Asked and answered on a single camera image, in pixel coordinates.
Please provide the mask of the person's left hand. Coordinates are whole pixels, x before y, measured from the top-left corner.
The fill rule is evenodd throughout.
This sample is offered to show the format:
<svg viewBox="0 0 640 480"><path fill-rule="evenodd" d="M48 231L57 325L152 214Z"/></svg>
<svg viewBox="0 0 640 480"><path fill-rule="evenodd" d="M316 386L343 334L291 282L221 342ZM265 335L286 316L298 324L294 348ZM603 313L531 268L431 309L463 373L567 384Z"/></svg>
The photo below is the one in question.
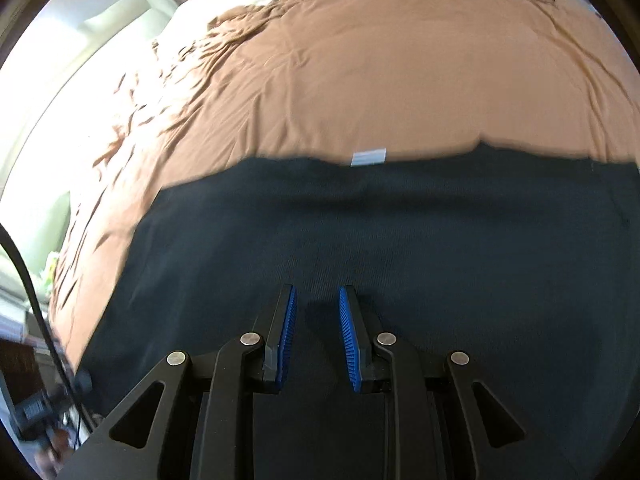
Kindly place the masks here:
<svg viewBox="0 0 640 480"><path fill-rule="evenodd" d="M55 479L66 460L74 454L70 445L70 434L65 429L57 429L50 443L35 454L35 462L43 479Z"/></svg>

